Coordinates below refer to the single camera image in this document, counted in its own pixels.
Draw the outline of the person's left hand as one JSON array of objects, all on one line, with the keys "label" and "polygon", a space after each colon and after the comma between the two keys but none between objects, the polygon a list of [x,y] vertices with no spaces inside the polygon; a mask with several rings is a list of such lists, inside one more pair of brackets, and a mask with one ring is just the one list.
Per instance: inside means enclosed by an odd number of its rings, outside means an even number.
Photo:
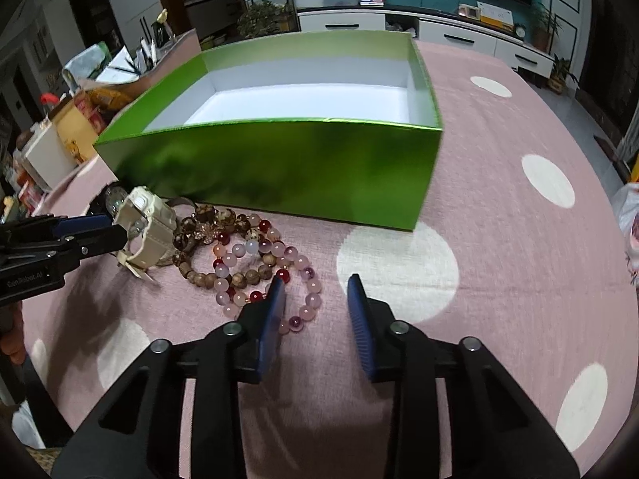
[{"label": "person's left hand", "polygon": [[23,303],[18,302],[9,307],[13,325],[9,332],[1,336],[1,351],[8,356],[14,366],[21,366],[27,356],[24,334]]}]

